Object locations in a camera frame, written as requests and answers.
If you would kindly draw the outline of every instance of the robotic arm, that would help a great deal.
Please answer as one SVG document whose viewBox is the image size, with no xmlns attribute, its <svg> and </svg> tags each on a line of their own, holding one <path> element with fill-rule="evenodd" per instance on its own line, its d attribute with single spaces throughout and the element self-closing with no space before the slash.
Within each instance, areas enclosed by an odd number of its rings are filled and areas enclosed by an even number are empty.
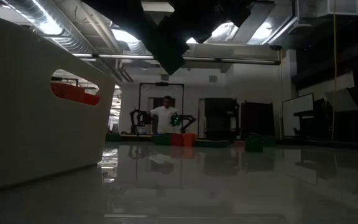
<svg viewBox="0 0 358 224">
<path fill-rule="evenodd" d="M 175 127 L 179 126 L 183 121 L 188 121 L 188 123 L 180 128 L 180 132 L 182 134 L 186 133 L 186 128 L 193 124 L 196 121 L 196 118 L 194 118 L 192 115 L 178 115 L 175 113 L 172 115 L 170 123 Z"/>
<path fill-rule="evenodd" d="M 136 119 L 137 124 L 135 124 L 135 113 L 137 113 Z M 153 118 L 146 112 L 141 110 L 133 110 L 129 113 L 131 116 L 131 134 L 137 134 L 137 127 L 145 126 L 152 123 Z"/>
</svg>

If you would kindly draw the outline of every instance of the red bin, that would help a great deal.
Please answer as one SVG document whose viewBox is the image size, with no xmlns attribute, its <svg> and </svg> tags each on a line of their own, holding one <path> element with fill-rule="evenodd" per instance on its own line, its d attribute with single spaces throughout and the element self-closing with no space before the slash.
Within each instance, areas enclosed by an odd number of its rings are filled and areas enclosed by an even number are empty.
<svg viewBox="0 0 358 224">
<path fill-rule="evenodd" d="M 183 134 L 183 145 L 188 147 L 193 147 L 196 139 L 197 139 L 196 134 L 193 133 Z"/>
<path fill-rule="evenodd" d="M 181 134 L 171 134 L 172 146 L 183 146 L 183 136 Z"/>
</svg>

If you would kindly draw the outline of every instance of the whiteboard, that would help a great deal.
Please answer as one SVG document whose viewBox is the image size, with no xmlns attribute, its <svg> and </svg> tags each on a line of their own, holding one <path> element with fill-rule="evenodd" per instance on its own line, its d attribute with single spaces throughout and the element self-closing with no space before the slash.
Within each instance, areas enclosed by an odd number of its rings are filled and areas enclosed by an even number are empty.
<svg viewBox="0 0 358 224">
<path fill-rule="evenodd" d="M 313 110 L 313 94 L 283 102 L 284 136 L 295 136 L 293 128 L 300 129 L 299 117 L 294 113 Z"/>
</svg>

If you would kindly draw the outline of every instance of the white t-shirt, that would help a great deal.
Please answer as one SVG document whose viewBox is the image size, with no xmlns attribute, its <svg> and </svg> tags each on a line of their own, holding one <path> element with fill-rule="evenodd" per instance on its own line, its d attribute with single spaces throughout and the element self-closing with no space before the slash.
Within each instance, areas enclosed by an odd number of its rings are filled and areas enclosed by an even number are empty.
<svg viewBox="0 0 358 224">
<path fill-rule="evenodd" d="M 165 108 L 164 106 L 159 106 L 150 111 L 152 115 L 158 116 L 158 133 L 164 134 L 177 132 L 176 128 L 170 124 L 172 115 L 177 112 L 178 110 L 174 107 Z"/>
</svg>

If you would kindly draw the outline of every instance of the black panel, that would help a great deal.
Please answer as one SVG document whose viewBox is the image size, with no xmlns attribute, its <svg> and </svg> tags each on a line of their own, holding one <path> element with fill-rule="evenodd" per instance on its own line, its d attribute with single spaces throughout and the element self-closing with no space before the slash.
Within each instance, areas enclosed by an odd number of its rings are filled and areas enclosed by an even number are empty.
<svg viewBox="0 0 358 224">
<path fill-rule="evenodd" d="M 232 116 L 236 105 L 237 100 L 232 98 L 206 98 L 205 116 Z"/>
<path fill-rule="evenodd" d="M 241 138 L 249 133 L 274 136 L 273 104 L 245 102 L 241 106 Z"/>
</svg>

